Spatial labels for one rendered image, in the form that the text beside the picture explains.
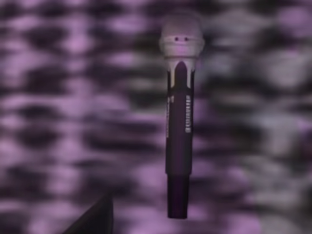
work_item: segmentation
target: microphone handle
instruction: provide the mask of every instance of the microphone handle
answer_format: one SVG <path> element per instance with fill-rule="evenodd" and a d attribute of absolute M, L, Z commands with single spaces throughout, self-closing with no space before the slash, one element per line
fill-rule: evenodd
<path fill-rule="evenodd" d="M 166 174 L 168 217 L 187 218 L 192 172 L 194 74 L 180 61 L 168 72 Z"/>

